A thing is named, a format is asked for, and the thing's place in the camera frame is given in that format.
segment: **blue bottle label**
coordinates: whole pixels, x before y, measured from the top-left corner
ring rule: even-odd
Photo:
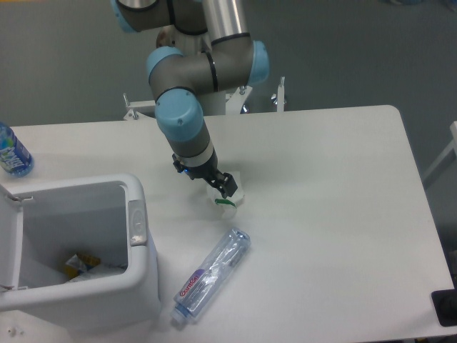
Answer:
[[[197,269],[192,276],[187,280],[187,282],[184,284],[184,287],[179,291],[179,296],[185,297],[186,294],[190,292],[190,290],[195,286],[197,281],[201,278],[201,275],[203,275],[205,272],[205,269]]]
[[[31,163],[31,155],[24,145],[13,136],[7,146],[0,149],[0,164],[9,173],[20,172]]]

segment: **metal stand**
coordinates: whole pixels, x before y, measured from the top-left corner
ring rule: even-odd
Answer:
[[[422,184],[423,188],[427,189],[434,183],[440,175],[456,160],[457,155],[457,121],[452,123],[451,132],[453,140],[444,148],[444,150],[436,157],[435,161],[423,173]]]

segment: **green object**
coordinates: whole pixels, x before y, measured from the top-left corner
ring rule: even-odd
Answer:
[[[231,205],[231,206],[236,208],[236,205],[233,202],[231,202],[230,200],[227,200],[227,199],[214,199],[214,202],[217,205],[225,204],[225,205]]]

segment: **plastic packaging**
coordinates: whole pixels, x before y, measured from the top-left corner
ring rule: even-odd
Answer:
[[[227,232],[174,297],[176,306],[171,316],[179,324],[195,318],[250,246],[246,233],[236,228]]]
[[[26,176],[34,167],[34,159],[17,139],[11,127],[0,122],[0,165],[10,175]]]

